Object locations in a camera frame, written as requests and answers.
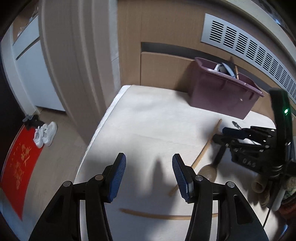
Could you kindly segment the long wooden chopstick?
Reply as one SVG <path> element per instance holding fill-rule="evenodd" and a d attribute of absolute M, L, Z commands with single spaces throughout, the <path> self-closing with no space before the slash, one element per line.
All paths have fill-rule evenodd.
<path fill-rule="evenodd" d="M 196 171 L 211 164 L 219 151 L 219 145 L 214 144 L 212 138 L 219 132 L 222 121 L 221 118 L 211 118 L 196 122 L 192 133 L 183 134 L 181 143 L 172 144 L 171 157 L 179 154 L 184 164 Z"/>

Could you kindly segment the wooden spoon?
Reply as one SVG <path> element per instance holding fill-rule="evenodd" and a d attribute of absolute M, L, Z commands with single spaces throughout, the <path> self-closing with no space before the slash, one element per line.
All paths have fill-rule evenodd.
<path fill-rule="evenodd" d="M 209 165 L 203 166 L 198 172 L 198 175 L 207 178 L 210 182 L 215 182 L 217 178 L 217 167 L 221 162 L 226 149 L 226 146 L 221 146 L 216 157 L 214 158 L 214 161 Z"/>

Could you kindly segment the blue plastic rice spoon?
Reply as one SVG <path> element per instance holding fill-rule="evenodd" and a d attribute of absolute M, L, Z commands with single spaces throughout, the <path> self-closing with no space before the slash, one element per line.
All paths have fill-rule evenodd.
<path fill-rule="evenodd" d="M 235 72 L 232 70 L 232 68 L 230 66 L 228 66 L 225 63 L 222 63 L 222 66 L 225 68 L 225 70 L 229 73 L 229 75 L 233 78 L 236 78 L 236 74 Z"/>

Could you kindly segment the white ceramic spoon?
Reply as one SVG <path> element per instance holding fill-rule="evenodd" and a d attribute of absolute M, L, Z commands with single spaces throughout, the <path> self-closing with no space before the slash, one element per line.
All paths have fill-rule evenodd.
<path fill-rule="evenodd" d="M 214 70 L 220 72 L 220 69 L 221 69 L 222 67 L 223 67 L 222 64 L 217 64 L 217 65 L 215 66 Z"/>

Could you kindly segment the purple plastic bin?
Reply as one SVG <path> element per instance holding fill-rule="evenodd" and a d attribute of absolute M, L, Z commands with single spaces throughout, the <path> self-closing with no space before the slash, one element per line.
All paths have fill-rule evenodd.
<path fill-rule="evenodd" d="M 243 120 L 264 94 L 249 77 L 236 79 L 215 71 L 216 66 L 199 57 L 192 62 L 189 105 Z"/>

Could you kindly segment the red floor mat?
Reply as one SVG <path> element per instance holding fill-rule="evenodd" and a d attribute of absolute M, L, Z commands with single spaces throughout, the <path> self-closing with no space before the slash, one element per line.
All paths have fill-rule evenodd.
<path fill-rule="evenodd" d="M 34 128 L 27 130 L 22 126 L 11 144 L 1 173 L 1 189 L 20 219 L 23 219 L 29 180 L 43 150 L 33 141 L 34 134 Z"/>

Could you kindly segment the dark brown spoon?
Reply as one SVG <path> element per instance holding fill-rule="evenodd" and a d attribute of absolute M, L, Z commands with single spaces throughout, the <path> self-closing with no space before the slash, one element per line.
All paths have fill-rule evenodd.
<path fill-rule="evenodd" d="M 234 63 L 234 59 L 233 59 L 232 56 L 230 57 L 230 62 L 231 62 L 231 64 L 232 64 L 232 66 L 233 66 L 233 70 L 234 70 L 235 77 L 236 77 L 236 79 L 239 80 L 239 72 L 238 72 L 238 68 L 237 68 L 237 66 L 236 66 L 235 63 Z"/>

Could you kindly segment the white sneakers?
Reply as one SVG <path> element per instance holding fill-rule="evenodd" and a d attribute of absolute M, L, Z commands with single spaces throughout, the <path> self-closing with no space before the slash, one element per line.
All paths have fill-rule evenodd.
<path fill-rule="evenodd" d="M 33 141 L 37 148 L 41 149 L 43 146 L 50 146 L 57 133 L 57 124 L 52 121 L 49 124 L 38 126 L 35 130 Z"/>

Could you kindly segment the grey ventilation grille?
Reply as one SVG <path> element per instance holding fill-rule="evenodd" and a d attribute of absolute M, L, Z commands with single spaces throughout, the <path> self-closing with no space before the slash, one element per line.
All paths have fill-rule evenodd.
<path fill-rule="evenodd" d="M 295 101 L 295 79 L 284 64 L 261 42 L 235 25 L 205 14 L 201 42 L 231 53 L 256 67 Z"/>

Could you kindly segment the white cabinet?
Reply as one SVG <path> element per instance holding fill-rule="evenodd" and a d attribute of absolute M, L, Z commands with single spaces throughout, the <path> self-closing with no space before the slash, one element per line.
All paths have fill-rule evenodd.
<path fill-rule="evenodd" d="M 45 63 L 37 16 L 15 41 L 10 26 L 1 41 L 1 58 L 9 86 L 25 114 L 33 114 L 38 107 L 65 110 Z"/>

